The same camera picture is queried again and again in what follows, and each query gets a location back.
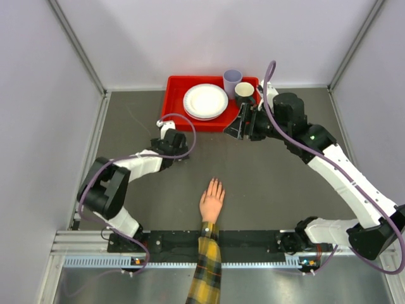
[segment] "human hand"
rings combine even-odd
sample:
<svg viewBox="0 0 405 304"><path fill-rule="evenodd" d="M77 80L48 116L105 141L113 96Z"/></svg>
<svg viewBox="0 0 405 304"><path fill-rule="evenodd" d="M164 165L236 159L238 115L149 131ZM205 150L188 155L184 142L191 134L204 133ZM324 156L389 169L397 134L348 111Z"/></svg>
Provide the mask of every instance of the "human hand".
<svg viewBox="0 0 405 304"><path fill-rule="evenodd" d="M203 222L215 224L220 215L225 190L218 179L211 179L208 189L204 191L200 200L200 212Z"/></svg>

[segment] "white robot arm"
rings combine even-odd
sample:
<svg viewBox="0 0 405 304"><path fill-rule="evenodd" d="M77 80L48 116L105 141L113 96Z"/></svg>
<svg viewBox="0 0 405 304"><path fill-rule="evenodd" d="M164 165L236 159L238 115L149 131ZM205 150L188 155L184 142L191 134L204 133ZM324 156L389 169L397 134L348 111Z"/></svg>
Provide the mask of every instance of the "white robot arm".
<svg viewBox="0 0 405 304"><path fill-rule="evenodd" d="M310 217L298 223L296 232L305 249L307 244L332 243L354 248L361 256L374 260L395 239L396 235L380 212L356 189L360 186L372 195L377 205L392 219L397 228L405 228L405 206L397 206L381 194L364 175L347 159L336 140L321 125L307 122L304 103L295 94L278 94L267 83L267 97L273 118L280 128L299 143L316 150L329 160L339 164L354 182L331 164L286 141L272 126L263 109L259 106L242 104L238 117L224 130L224 133L237 139L249 138L260 141L267 137L283 140L287 149L318 172L349 205L357 219L324 220Z"/></svg>
<svg viewBox="0 0 405 304"><path fill-rule="evenodd" d="M158 127L160 127L160 138L152 139L150 148L134 154L133 158L115 161L105 168L84 198L84 206L109 226L130 238L134 238L136 234L142 234L143 228L123 206L128 183L146 174L160 172L174 162L174 160L153 157L153 155L177 156L188 151L185 135L175 130L173 121L159 121ZM82 198L88 183L107 162L109 160L103 157L95 160L80 186L77 194L78 201Z"/></svg>

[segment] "plaid sleeve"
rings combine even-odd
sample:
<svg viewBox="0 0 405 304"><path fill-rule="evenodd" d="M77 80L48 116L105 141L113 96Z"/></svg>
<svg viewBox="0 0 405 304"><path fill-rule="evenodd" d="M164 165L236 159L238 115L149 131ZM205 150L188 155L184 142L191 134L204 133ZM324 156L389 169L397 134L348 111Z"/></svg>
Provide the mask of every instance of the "plaid sleeve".
<svg viewBox="0 0 405 304"><path fill-rule="evenodd" d="M186 304L216 304L220 302L221 252L219 230L209 222L202 223L198 239L199 258Z"/></svg>

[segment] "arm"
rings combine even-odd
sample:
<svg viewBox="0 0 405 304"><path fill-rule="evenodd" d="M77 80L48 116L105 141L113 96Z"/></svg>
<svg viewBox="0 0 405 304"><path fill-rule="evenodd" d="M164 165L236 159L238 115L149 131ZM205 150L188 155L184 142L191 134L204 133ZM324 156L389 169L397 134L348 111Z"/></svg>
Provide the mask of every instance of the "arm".
<svg viewBox="0 0 405 304"><path fill-rule="evenodd" d="M198 239L199 258L186 304L220 302L221 252L219 229L215 225L225 191L221 182L212 179L200 200L202 215L201 237Z"/></svg>
<svg viewBox="0 0 405 304"><path fill-rule="evenodd" d="M299 222L297 248L334 243L350 246L369 260L376 259L401 237L401 231L405 231L405 206L397 206L373 187L324 127L308 123L303 100L292 93L277 94L276 90L270 93L275 96L272 113L243 104L237 118L224 132L237 139L248 137L251 141L267 137L282 140L292 154L325 178L357 217L355 220L310 217Z"/></svg>
<svg viewBox="0 0 405 304"><path fill-rule="evenodd" d="M175 160L163 155L178 156L188 151L185 135L175 129L172 121L159 121L158 127L160 138L152 139L151 147L141 153L117 160L97 158L77 194L80 204L130 238L142 234L142 226L123 206L128 183L173 165Z"/></svg>

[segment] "red tray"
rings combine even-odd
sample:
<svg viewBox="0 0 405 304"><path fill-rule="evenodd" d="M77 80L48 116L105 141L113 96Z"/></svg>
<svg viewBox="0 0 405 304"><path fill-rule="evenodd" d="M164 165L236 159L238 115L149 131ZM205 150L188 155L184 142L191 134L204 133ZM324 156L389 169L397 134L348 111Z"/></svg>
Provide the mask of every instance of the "red tray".
<svg viewBox="0 0 405 304"><path fill-rule="evenodd" d="M244 77L242 81L257 87L259 80L254 77ZM165 102L163 103L162 116L169 113L178 113L186 116L198 132L222 132L238 115L239 108L235 100L228 102L227 109L216 119L200 121L191 118L183 108L183 97L185 93L198 84L215 84L223 88L222 76L170 76L167 82ZM260 102L259 94L254 92L253 96L257 103ZM173 120L176 129L180 131L191 131L190 125L180 117L169 117L165 120Z"/></svg>

